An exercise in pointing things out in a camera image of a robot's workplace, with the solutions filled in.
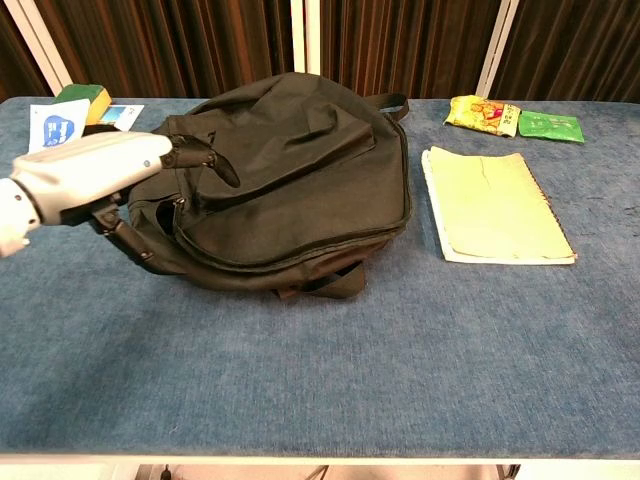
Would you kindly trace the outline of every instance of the robotic arm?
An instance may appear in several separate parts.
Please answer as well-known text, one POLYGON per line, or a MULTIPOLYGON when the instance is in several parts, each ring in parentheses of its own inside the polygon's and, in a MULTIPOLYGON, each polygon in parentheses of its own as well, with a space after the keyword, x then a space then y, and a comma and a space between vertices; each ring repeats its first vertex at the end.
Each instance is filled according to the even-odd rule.
POLYGON ((163 168, 172 149, 162 135, 99 133, 14 160, 0 179, 0 258, 29 244, 26 234, 40 225, 76 225, 92 207, 163 168))

